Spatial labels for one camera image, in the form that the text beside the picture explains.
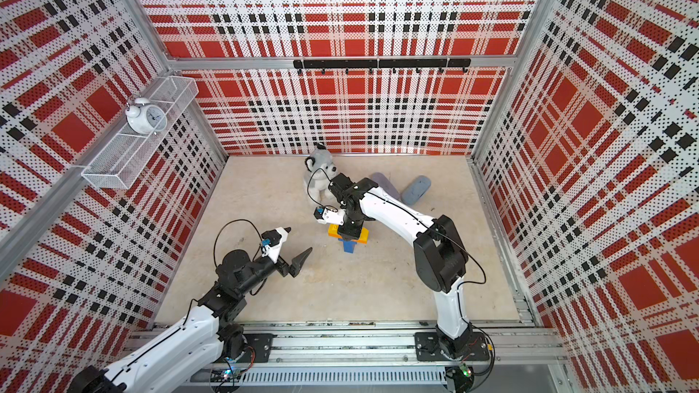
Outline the yellow lego brick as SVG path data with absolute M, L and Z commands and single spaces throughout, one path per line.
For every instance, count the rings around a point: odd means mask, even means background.
M 341 235 L 339 233 L 339 226 L 330 225 L 328 228 L 328 235 L 333 238 L 341 238 Z
M 367 244 L 369 241 L 369 230 L 368 229 L 362 229 L 362 232 L 360 233 L 359 238 L 357 239 L 357 242 L 360 244 Z

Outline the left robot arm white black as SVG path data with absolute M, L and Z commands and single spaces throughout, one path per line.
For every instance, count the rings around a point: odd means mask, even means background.
M 216 265 L 217 280 L 201 298 L 192 300 L 187 314 L 141 348 L 98 369 L 89 366 L 69 384 L 69 392 L 172 392 L 200 369 L 220 358 L 236 358 L 248 344 L 236 322 L 247 306 L 246 296 L 272 274 L 300 274 L 312 253 L 306 249 L 287 262 L 280 252 L 289 227 L 260 236 L 260 256 L 243 249 L 230 251 Z

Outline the long blue lego brick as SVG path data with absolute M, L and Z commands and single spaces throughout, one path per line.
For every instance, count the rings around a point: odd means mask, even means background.
M 349 238 L 338 238 L 344 245 L 356 245 L 358 243 L 360 244 L 366 244 L 365 239 L 349 239 Z

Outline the blue square lego brick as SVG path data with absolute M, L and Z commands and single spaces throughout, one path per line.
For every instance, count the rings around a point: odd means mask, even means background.
M 356 241 L 349 241 L 349 240 L 343 240 L 342 241 L 343 245 L 343 251 L 345 253 L 353 254 L 355 251 L 355 247 L 357 245 Z

